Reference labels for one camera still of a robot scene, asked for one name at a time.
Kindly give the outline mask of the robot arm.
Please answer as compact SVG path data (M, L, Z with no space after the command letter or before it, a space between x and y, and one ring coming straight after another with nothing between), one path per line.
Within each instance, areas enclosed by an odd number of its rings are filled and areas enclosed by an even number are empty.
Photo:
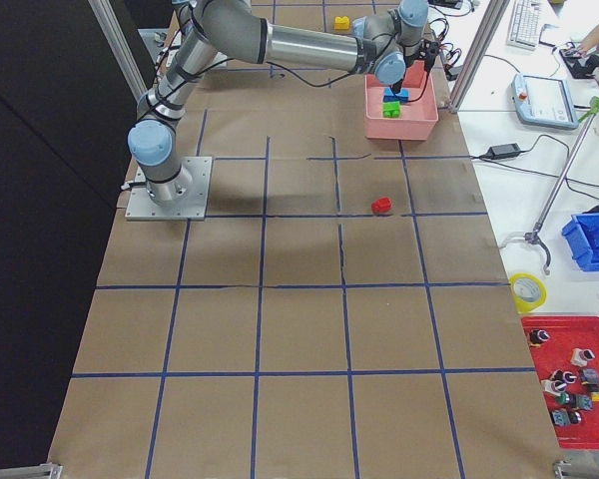
M194 177L176 152L176 130L195 83L218 66L217 55L249 64L287 62L346 75L371 74L400 87L419 57L428 18L425 1L397 7L353 23L350 36L293 28L256 16L248 1L177 1L182 44L166 75L138 103L128 134L130 152L145 177L153 203L172 205L187 197Z

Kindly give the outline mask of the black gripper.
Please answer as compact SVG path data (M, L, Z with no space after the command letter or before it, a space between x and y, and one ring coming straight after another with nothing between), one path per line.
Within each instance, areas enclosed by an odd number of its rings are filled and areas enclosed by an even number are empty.
M408 70L416 61L421 59L420 47L402 47L401 53L405 65L405 70Z

